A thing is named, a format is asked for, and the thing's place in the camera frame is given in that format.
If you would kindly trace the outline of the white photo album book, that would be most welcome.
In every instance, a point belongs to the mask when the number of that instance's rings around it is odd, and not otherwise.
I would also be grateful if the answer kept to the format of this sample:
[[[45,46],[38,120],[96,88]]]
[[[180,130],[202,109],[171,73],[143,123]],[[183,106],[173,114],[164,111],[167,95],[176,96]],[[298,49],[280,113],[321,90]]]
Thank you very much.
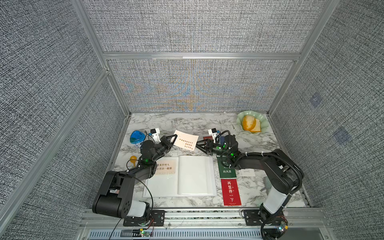
[[[209,197],[216,196],[216,180],[212,157],[179,156],[174,175],[155,175],[145,181],[143,197]]]

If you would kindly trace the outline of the large red card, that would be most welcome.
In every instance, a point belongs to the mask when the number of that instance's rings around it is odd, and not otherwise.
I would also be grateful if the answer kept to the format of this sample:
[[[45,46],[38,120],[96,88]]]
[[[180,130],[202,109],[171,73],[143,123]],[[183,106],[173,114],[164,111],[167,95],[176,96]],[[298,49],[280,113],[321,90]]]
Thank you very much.
[[[241,198],[236,179],[221,179],[224,206],[241,206]]]

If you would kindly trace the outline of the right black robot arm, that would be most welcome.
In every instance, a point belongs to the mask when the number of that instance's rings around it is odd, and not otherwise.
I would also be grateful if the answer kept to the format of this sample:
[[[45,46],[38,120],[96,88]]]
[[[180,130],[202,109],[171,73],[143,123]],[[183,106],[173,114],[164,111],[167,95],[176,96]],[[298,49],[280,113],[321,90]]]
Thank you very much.
[[[260,206],[260,215],[264,219],[280,216],[292,195],[303,185],[303,171],[280,149],[267,153],[243,153],[234,135],[225,136],[222,144],[212,139],[201,140],[196,147],[207,155],[217,155],[220,161],[225,161],[227,168],[262,170],[266,173],[272,187]]]

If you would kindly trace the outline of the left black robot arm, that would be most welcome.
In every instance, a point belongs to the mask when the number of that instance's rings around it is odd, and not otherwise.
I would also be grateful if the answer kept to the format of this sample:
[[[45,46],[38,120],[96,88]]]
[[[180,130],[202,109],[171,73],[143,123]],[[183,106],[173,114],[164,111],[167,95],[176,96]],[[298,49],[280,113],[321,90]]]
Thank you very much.
[[[133,200],[135,185],[144,184],[145,180],[155,175],[157,160],[171,150],[177,137],[163,136],[157,144],[146,140],[141,146],[141,156],[136,167],[120,172],[108,171],[94,199],[93,213],[120,219],[149,219],[152,211],[150,204]]]

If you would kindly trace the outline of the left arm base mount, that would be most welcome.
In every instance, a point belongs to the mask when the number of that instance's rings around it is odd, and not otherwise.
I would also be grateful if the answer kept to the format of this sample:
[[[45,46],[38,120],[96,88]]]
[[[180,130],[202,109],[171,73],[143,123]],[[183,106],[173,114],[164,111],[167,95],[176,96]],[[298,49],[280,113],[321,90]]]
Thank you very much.
[[[139,218],[127,217],[124,219],[124,227],[135,227],[135,228],[148,228],[149,226],[163,227],[165,222],[164,210],[153,210],[149,217],[139,220]]]

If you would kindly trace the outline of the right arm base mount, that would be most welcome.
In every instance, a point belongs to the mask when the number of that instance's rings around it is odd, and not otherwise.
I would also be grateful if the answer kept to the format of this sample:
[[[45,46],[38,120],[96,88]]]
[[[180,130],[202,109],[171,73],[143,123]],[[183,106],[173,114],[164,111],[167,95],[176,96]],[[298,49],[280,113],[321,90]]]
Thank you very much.
[[[264,207],[259,209],[242,210],[242,217],[247,226],[260,227],[263,240],[278,240],[288,230],[288,220],[284,216],[283,207],[270,214]]]

